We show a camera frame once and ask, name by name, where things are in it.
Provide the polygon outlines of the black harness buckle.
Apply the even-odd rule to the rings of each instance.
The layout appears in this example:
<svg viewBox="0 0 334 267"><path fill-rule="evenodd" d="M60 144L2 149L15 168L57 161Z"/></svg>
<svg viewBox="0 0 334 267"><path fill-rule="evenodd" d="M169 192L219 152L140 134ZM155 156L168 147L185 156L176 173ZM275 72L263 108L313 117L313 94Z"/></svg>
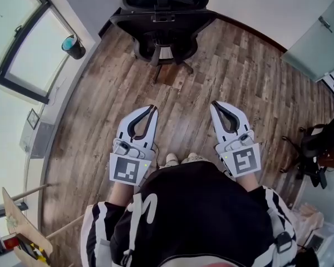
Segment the black harness buckle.
<svg viewBox="0 0 334 267"><path fill-rule="evenodd" d="M285 253L292 247L292 238L286 231L281 232L275 238L275 245L279 254Z"/></svg>

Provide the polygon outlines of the person's left cream shoe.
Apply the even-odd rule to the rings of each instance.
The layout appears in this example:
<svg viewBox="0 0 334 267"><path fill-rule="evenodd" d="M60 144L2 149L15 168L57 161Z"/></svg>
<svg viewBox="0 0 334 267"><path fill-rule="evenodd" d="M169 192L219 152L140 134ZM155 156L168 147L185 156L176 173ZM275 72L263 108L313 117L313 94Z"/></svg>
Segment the person's left cream shoe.
<svg viewBox="0 0 334 267"><path fill-rule="evenodd" d="M172 166L177 166L179 165L180 162L179 162L179 159L177 158L177 156L173 153L169 153L167 156L166 156L166 164L165 164L165 167L172 167Z"/></svg>

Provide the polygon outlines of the person's camouflage trousers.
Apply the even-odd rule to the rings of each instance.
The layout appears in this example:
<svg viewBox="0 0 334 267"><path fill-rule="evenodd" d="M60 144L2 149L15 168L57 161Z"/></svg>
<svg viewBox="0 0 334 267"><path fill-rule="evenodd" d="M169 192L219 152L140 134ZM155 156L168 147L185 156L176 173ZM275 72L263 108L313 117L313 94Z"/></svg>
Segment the person's camouflage trousers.
<svg viewBox="0 0 334 267"><path fill-rule="evenodd" d="M181 164L187 164L187 163L191 163L191 162L198 162L198 161L206 161L206 162L210 162L208 159L206 159L205 157L202 157L200 155L198 155L198 157L194 157L194 158L185 158Z"/></svg>

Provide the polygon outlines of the person's right forearm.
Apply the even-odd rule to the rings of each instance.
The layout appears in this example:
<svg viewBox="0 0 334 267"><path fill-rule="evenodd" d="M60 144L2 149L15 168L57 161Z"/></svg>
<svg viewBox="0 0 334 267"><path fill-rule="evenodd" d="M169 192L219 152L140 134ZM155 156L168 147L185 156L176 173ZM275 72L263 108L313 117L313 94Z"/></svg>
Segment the person's right forearm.
<svg viewBox="0 0 334 267"><path fill-rule="evenodd" d="M235 180L247 192L253 191L260 187L255 173L249 173L243 176L239 176Z"/></svg>

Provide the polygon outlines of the black office chair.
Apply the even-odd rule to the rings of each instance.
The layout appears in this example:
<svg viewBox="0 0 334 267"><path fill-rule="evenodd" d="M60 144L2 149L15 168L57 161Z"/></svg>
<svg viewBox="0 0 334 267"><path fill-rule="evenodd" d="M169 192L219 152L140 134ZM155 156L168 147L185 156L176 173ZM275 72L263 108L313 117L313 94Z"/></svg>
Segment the black office chair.
<svg viewBox="0 0 334 267"><path fill-rule="evenodd" d="M186 60L198 49L198 34L215 21L209 0L119 0L110 21L134 41L134 55L156 67L176 64L193 74Z"/></svg>

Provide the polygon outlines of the wooden easel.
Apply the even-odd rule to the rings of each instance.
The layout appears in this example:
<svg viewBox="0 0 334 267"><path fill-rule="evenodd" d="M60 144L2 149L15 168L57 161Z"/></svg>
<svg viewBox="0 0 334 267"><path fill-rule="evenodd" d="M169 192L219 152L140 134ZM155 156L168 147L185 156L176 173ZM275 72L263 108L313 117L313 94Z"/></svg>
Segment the wooden easel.
<svg viewBox="0 0 334 267"><path fill-rule="evenodd" d="M84 218L84 216L81 215L47 236L44 236L38 231L16 205L16 201L50 186L51 184L44 184L14 197L11 197L4 187L2 188L8 232L14 234L19 239L23 239L29 249L32 252L37 251L38 254L37 257L34 257L31 256L30 252L26 252L23 247L16 246L13 248L15 255L26 267L52 267L51 255L53 253L53 246L51 240L80 223Z"/></svg>

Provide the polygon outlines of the small framed picture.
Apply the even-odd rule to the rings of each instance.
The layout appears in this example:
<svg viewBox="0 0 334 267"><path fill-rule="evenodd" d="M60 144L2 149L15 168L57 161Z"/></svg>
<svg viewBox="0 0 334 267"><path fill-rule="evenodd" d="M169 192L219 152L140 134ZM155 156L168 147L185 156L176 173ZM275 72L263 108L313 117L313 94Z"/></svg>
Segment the small framed picture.
<svg viewBox="0 0 334 267"><path fill-rule="evenodd" d="M35 112L35 110L32 108L27 116L27 122L30 125L30 127L34 130L38 124L40 117Z"/></svg>

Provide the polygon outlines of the person's left forearm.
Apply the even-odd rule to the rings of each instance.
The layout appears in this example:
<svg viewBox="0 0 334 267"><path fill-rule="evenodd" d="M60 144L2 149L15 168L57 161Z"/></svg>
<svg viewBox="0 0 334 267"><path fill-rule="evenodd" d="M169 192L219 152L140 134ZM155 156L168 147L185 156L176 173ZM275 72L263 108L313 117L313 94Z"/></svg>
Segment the person's left forearm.
<svg viewBox="0 0 334 267"><path fill-rule="evenodd" d="M126 207L134 195L134 189L135 187L132 185L114 182L107 201L113 205Z"/></svg>

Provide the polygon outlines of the white patterned cloth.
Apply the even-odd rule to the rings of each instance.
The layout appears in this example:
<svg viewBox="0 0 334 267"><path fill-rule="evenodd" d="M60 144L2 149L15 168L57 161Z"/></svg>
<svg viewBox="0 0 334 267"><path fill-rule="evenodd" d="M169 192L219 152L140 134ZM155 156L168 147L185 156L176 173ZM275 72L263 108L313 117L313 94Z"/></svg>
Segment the white patterned cloth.
<svg viewBox="0 0 334 267"><path fill-rule="evenodd" d="M314 206L305 203L291 211L291 222L296 232L297 244L303 246L311 232L323 227L324 215Z"/></svg>

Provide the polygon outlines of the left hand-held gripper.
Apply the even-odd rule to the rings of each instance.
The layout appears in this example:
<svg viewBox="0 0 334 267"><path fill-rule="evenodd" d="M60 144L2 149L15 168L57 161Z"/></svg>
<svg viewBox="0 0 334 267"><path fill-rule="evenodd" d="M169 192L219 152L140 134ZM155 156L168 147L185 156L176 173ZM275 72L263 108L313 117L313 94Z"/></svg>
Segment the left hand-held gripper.
<svg viewBox="0 0 334 267"><path fill-rule="evenodd" d="M135 126L149 115L144 132L137 135ZM158 109L148 105L126 115L120 122L109 158L111 181L139 186L154 157L152 150L158 121Z"/></svg>

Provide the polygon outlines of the grey wall box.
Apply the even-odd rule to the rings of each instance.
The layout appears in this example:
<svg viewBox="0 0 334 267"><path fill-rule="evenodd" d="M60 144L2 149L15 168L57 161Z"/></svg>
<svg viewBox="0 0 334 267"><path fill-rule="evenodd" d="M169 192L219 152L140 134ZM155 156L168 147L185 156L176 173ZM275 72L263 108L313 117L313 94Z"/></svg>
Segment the grey wall box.
<svg viewBox="0 0 334 267"><path fill-rule="evenodd" d="M41 121L38 121L35 129L33 129L26 120L19 141L20 148L30 159L44 158L53 129L53 124Z"/></svg>

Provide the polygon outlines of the black swivel chair with clothes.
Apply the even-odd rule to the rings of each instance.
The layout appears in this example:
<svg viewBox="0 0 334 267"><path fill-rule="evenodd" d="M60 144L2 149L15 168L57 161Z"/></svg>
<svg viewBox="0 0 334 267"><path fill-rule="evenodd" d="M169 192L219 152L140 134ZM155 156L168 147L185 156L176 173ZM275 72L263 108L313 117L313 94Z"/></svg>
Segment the black swivel chair with clothes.
<svg viewBox="0 0 334 267"><path fill-rule="evenodd" d="M303 133L299 145L293 143L289 137L282 136L282 140L291 144L298 156L286 168L281 168L279 171L285 174L296 167L297 179L302 180L307 175L314 187L320 185L325 189L327 187L325 172L330 165L321 164L320 158L334 152L334 118L327 124L318 124L309 128L300 127L299 132Z"/></svg>

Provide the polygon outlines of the small red box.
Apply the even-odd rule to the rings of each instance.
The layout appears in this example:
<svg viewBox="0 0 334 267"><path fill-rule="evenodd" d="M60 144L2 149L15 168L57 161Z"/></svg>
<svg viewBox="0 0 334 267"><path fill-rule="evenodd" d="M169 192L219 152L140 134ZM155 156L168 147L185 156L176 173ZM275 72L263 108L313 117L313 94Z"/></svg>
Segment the small red box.
<svg viewBox="0 0 334 267"><path fill-rule="evenodd" d="M5 249L12 250L14 247L19 245L19 240L17 237L12 237L12 238L3 240L3 245Z"/></svg>

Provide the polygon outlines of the person in black shirt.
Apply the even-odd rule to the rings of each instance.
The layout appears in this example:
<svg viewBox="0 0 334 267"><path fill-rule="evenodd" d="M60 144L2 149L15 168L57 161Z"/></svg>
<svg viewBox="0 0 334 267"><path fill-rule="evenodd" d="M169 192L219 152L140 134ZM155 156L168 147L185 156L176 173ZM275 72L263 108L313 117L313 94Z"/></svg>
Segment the person in black shirt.
<svg viewBox="0 0 334 267"><path fill-rule="evenodd" d="M275 238L290 234L279 254ZM153 172L126 207L87 207L83 267L294 267L289 209L265 186L247 192L206 161Z"/></svg>

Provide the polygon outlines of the frosted glass door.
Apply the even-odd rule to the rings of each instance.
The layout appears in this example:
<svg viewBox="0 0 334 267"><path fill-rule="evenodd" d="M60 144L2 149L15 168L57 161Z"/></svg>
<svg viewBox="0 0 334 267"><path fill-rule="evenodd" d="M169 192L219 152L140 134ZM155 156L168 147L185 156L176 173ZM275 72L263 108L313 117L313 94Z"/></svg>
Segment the frosted glass door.
<svg viewBox="0 0 334 267"><path fill-rule="evenodd" d="M334 1L282 60L315 82L334 71Z"/></svg>

